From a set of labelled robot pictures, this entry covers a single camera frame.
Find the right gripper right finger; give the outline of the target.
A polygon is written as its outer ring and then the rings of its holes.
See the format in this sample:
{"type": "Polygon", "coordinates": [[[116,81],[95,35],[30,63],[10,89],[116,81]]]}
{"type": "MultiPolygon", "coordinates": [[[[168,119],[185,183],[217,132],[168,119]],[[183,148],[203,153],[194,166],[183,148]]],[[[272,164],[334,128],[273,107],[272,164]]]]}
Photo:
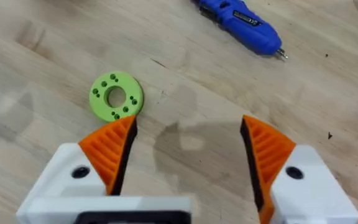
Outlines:
{"type": "Polygon", "coordinates": [[[240,132],[260,223],[358,223],[356,206],[315,148],[247,115],[240,132]]]}

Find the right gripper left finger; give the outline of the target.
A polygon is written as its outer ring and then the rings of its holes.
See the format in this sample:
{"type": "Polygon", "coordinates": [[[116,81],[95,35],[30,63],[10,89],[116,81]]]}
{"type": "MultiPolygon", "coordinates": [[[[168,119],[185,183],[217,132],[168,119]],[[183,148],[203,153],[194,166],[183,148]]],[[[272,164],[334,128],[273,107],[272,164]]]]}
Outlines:
{"type": "Polygon", "coordinates": [[[105,124],[79,142],[61,144],[28,197],[118,195],[137,134],[135,116],[105,124]]]}

